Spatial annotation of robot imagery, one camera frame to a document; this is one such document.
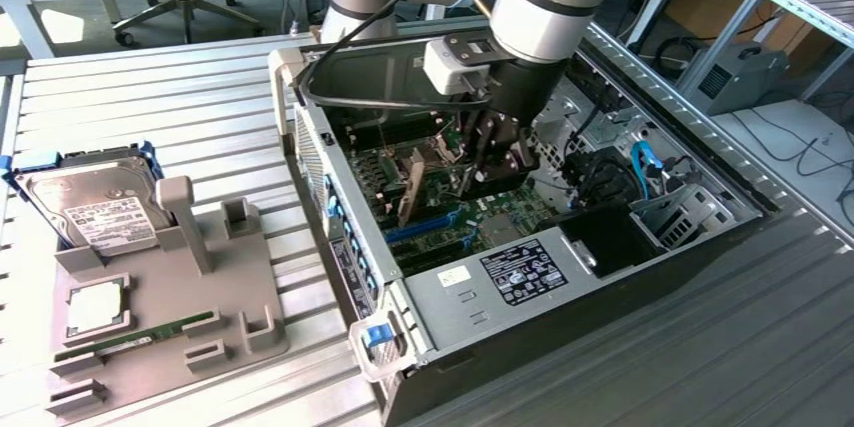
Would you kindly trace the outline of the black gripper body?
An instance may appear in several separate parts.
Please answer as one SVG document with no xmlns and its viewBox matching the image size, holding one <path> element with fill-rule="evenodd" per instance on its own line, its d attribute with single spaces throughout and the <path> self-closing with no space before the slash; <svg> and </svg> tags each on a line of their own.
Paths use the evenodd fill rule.
<svg viewBox="0 0 854 427">
<path fill-rule="evenodd" d="M 551 99 L 567 63 L 567 59 L 547 64 L 514 59 L 492 64 L 488 71 L 490 109 L 520 123 L 531 123 Z"/>
</svg>

